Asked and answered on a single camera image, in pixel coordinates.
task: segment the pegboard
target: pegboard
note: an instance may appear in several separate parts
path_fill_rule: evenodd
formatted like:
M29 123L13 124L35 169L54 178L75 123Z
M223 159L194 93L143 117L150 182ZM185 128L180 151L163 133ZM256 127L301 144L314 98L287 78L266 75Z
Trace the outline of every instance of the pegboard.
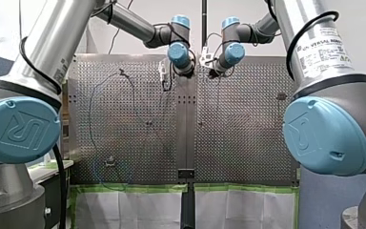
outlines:
M69 75L72 182L177 182L174 91L163 93L158 73L164 57L75 59Z
M72 182L177 183L178 169L194 168L195 182L296 185L298 165L282 135L294 91L285 58L246 57L231 77L213 80L198 68L163 93L158 63L164 57L75 59L69 77ZM110 158L115 164L106 166Z
M196 182L295 185L297 163L282 134L293 85L283 57L246 57L228 78L210 80L201 69Z

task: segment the stainless steel panel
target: stainless steel panel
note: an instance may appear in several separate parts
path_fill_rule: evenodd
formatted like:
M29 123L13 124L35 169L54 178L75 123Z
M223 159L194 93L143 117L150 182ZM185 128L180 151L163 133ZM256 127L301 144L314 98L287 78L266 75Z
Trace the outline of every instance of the stainless steel panel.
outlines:
M296 184L297 163L281 133L293 84L283 57L246 57L220 80L200 70L196 182Z
M70 72L72 182L176 183L176 104L163 93L158 62L165 55L80 55ZM119 69L131 77L132 85ZM91 130L97 145L94 149ZM113 166L105 166L111 156Z

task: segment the warning label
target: warning label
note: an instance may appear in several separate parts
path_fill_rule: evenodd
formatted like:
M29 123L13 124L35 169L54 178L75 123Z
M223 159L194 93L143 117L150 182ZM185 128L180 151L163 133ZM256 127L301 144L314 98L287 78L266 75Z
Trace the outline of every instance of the warning label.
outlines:
M300 41L296 52L305 77L317 77L330 68L352 68L336 29L321 29L317 38Z

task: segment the metal stand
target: metal stand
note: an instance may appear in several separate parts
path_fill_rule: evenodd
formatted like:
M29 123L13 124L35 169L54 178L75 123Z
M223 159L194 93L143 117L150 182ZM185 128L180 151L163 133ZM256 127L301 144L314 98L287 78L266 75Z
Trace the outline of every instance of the metal stand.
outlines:
M181 121L178 121L177 130L180 136L178 149L178 178L181 182L187 183L187 193L182 195L181 228L195 228L195 192L194 192L194 154L195 154L195 133L196 133L196 78L179 77L176 79L177 88L177 110Z

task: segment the black cable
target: black cable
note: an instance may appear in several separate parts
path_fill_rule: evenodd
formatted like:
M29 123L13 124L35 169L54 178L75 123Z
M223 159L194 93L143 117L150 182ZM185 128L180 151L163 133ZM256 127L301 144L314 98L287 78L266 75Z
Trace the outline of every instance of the black cable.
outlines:
M112 5L113 5L114 3L117 3L117 1L112 1L112 2L110 2L106 7L103 7L102 9L100 9L100 10L98 10L98 11L94 12L94 13L91 15L91 17L95 17L95 16L99 15L100 13L104 12L105 10L107 10L108 8L111 8L111 7L112 7Z
M174 30L174 27L171 25L171 23L158 23L158 24L154 24L153 26L154 27L158 27L158 26L167 26L167 27L169 27L169 30L171 30L171 35L169 36L169 45L172 44L172 34L174 34L174 35L176 35L177 37L180 38L180 40L176 40L174 42L183 41L184 43L186 43L190 47L190 42L188 40L186 40L186 38L184 38L183 36L181 36L179 33L177 33Z
M64 162L62 161L61 153L58 145L55 144L52 148L55 155L55 160L58 165L59 182L61 187L61 212L59 218L59 229L65 229L67 223L67 177L64 169Z
M291 77L292 80L294 80L294 75L293 75L293 70L291 69L291 59L293 57L293 52L295 51L296 44L298 43L299 39L305 34L305 32L307 32L308 29L313 25L313 23L315 23L316 21L318 21L324 17L331 16L331 15L335 17L333 19L334 21L336 21L339 17L339 13L337 11L323 12L319 16L317 16L317 17L313 18L312 20L310 20L309 22L307 22L302 27L302 29L295 35L293 41L291 42L291 44L287 50L287 57L286 57L286 66L287 66L288 75Z
M127 10L130 9L130 7L132 6L132 2L133 0L130 1L129 5L127 6ZM114 47L114 41L115 41L115 38L117 37L117 35L120 33L120 28L117 29L117 32L115 33L114 37L112 38L112 44L110 46L110 49L109 49L109 54L112 53L112 48Z
M222 35L216 33L216 32L212 32L207 36L206 42L205 42L205 46L208 46L208 41L210 40L210 37L212 37L213 35L219 36L220 38L222 38Z
M272 4L272 0L267 0L267 6L269 9L269 13L272 16L272 18L274 19L274 21L277 21L277 16L275 15L275 12L273 11L273 4Z
M20 42L20 48L19 48L19 52L20 55L23 57L23 59L26 61L26 63L38 74L40 74L43 78L45 78L47 81L49 81L52 86L55 87L56 93L57 94L61 94L62 89L61 89L61 85L59 85L54 79L52 79L51 77L49 77L48 75L46 75L45 73L41 72L40 70L38 70L29 60L29 58L26 56L26 51L25 51L25 44L26 44L26 40L28 39L28 37L26 36L25 38L22 39L22 41Z

